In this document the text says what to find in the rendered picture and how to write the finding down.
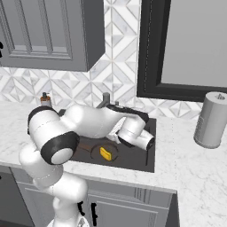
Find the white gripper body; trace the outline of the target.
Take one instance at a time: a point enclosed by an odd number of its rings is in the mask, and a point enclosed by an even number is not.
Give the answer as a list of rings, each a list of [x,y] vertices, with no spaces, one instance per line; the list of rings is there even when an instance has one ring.
[[[116,133],[108,134],[106,137],[109,140],[114,141],[116,144],[119,144],[120,143],[120,140],[119,140],[118,135]]]

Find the yellow sponge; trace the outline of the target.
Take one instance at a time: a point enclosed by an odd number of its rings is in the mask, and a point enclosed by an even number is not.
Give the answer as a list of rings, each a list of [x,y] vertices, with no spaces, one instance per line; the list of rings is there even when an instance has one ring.
[[[112,160],[112,154],[110,152],[108,152],[104,147],[100,147],[99,148],[99,154],[108,161]]]

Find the dark frying pan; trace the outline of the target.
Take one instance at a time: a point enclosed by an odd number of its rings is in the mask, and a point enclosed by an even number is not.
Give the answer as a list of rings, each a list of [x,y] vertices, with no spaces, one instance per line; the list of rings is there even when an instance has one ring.
[[[97,144],[97,145],[83,145],[80,144],[78,146],[79,150],[84,150],[92,160],[99,160],[99,161],[108,161],[105,160],[100,154],[99,154],[99,148],[104,147],[108,152],[112,154],[112,160],[115,161],[118,159],[119,151],[116,145],[113,143],[103,143],[103,144]]]

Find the dark sink basin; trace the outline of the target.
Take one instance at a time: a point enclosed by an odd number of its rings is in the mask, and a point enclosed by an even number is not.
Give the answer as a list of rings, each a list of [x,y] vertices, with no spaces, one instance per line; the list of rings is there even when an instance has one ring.
[[[115,161],[92,160],[76,147],[73,160],[104,166],[154,171],[155,120],[147,113],[123,106],[108,106],[100,109],[89,106],[72,106],[61,119],[80,137],[80,144],[97,145],[113,143],[119,151]],[[109,140],[108,134],[116,133],[119,144]]]

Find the grey tap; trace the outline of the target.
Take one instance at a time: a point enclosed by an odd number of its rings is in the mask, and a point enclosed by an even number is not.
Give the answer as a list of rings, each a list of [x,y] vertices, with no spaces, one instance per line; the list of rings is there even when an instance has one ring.
[[[110,94],[105,92],[102,97],[102,102],[97,106],[97,109],[108,107],[108,106],[118,106],[119,102],[116,101],[114,104],[110,103]]]

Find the grey lower cupboard door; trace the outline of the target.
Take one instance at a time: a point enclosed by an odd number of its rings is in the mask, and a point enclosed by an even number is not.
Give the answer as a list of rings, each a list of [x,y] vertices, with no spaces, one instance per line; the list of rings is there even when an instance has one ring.
[[[54,218],[53,197],[32,184],[18,182],[18,187],[35,227],[47,227]]]
[[[88,202],[96,203],[97,227],[166,227],[168,209],[90,193]]]

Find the soap dispenser bottle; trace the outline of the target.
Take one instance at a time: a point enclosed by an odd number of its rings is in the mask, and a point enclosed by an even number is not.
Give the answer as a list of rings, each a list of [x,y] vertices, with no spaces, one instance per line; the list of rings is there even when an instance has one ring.
[[[48,93],[44,92],[42,96],[40,97],[40,102],[42,106],[49,106],[52,107],[51,104],[51,97],[49,96]]]

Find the grey paper towel roll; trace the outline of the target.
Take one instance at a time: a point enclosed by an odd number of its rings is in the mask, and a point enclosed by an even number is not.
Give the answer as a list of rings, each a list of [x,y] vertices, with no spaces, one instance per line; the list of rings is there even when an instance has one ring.
[[[215,149],[221,144],[226,126],[227,93],[207,93],[194,132],[194,141],[204,148]]]

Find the dark grey dishwasher front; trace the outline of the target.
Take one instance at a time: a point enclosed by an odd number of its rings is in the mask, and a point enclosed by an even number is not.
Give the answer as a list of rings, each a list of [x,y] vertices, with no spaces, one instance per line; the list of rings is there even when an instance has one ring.
[[[35,227],[11,174],[0,173],[0,227]]]

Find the black framed window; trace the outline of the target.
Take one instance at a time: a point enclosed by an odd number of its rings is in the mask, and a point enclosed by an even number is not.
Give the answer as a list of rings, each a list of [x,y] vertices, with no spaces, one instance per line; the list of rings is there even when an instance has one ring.
[[[137,96],[227,93],[227,0],[142,0]]]

